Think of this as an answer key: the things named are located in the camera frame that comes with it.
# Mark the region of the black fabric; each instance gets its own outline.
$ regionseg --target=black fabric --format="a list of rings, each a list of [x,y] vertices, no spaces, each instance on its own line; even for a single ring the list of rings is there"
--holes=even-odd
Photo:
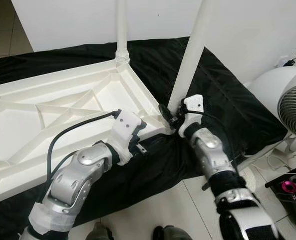
[[[188,38],[130,41],[130,65],[160,104],[167,104]],[[114,58],[115,43],[76,47],[10,56],[0,59],[0,84],[49,72],[98,63]],[[237,162],[240,155],[254,154],[281,140],[286,129],[207,49],[196,69],[188,95],[202,94],[205,112],[218,117],[233,142]],[[230,154],[227,139],[215,122],[203,116],[203,126],[221,138]],[[189,145],[177,135],[159,135],[146,140],[146,156],[114,167],[92,186],[76,225],[126,208],[171,188],[196,172],[196,159]],[[0,239],[17,239],[31,210],[37,186],[0,202]]]
[[[220,215],[219,222],[224,240],[244,240],[237,220],[228,211]]]
[[[221,171],[216,173],[209,178],[208,182],[215,197],[231,189],[246,188],[243,177],[233,171]]]
[[[253,227],[246,232],[249,240],[277,240],[270,225]]]
[[[68,240],[69,232],[61,232],[61,231],[48,231],[45,234],[41,235],[36,232],[32,225],[28,223],[28,232],[31,236],[38,240]]]

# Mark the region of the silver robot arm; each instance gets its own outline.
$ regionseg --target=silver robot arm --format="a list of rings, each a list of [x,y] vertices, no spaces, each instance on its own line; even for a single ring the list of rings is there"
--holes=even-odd
[[[187,138],[195,151],[200,170],[215,196],[220,228],[224,240],[277,240],[275,224],[260,202],[246,188],[223,151],[221,140],[207,128],[201,128],[203,112],[201,95],[183,100],[180,112],[185,119],[179,135]]]
[[[138,132],[146,127],[137,115],[119,111],[107,142],[78,150],[69,165],[54,175],[42,203],[35,203],[20,240],[65,240],[92,184],[115,164],[133,157]]]

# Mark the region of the electric fan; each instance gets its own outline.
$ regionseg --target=electric fan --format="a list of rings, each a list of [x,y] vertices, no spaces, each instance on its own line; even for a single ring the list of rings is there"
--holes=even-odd
[[[296,66],[285,66],[258,77],[249,90],[296,136]],[[287,142],[296,152],[296,137]]]

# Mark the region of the white cable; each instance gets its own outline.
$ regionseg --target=white cable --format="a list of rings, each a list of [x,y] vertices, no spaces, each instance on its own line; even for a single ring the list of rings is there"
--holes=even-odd
[[[279,173],[279,174],[281,174],[281,175],[287,175],[287,174],[289,174],[289,175],[290,175],[290,174],[291,174],[291,175],[296,175],[295,172],[294,172],[294,173],[290,173],[290,172],[283,173],[283,172],[279,172],[279,171],[273,171],[273,170],[266,170],[266,169],[263,169],[263,168],[261,168],[261,167],[255,165],[254,163],[252,163],[251,165],[253,165],[253,166],[256,167],[257,169],[260,169],[260,170],[262,170],[262,171],[264,171],[264,172]]]
[[[288,132],[287,135],[284,137],[283,140],[281,140],[281,141],[279,141],[279,142],[277,142],[275,144],[266,146],[261,151],[257,152],[254,155],[251,155],[251,157],[249,157],[248,159],[245,159],[242,163],[240,163],[238,165],[238,170],[241,171],[241,170],[245,169],[247,166],[249,166],[251,163],[254,163],[259,158],[262,158],[265,154],[267,154],[268,152],[270,152],[271,150],[273,150],[276,146],[278,146],[283,141],[285,141],[286,139],[288,139],[291,135],[292,135],[292,133]]]
[[[272,166],[272,164],[270,163],[270,158],[271,158],[271,157],[274,157],[274,158],[278,159],[278,160],[279,160],[280,162],[282,162],[284,165],[281,165],[281,166]],[[292,170],[292,168],[291,168],[287,163],[285,163],[285,162],[283,161],[283,159],[280,158],[279,156],[269,155],[269,156],[267,157],[267,163],[268,163],[268,165],[270,166],[270,168],[271,168],[272,170],[278,170],[278,169],[281,168],[281,167],[287,167],[287,168],[289,168],[289,169]]]

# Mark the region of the tile floor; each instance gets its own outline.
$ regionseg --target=tile floor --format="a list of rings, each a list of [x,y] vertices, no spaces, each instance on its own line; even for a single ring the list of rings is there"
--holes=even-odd
[[[33,52],[10,0],[0,0],[0,58]]]
[[[33,52],[10,0],[0,0],[0,57]],[[265,159],[256,164],[267,168]],[[296,228],[287,212],[264,183],[271,174],[251,167],[256,180],[256,194],[277,223],[287,240],[296,240]],[[113,231],[115,240],[150,240],[157,225],[175,225],[187,231],[195,240],[221,240],[214,197],[211,191],[202,192],[205,178],[196,177],[181,181],[173,188],[152,196],[127,209],[97,219]],[[95,221],[72,229],[70,240],[85,239]]]

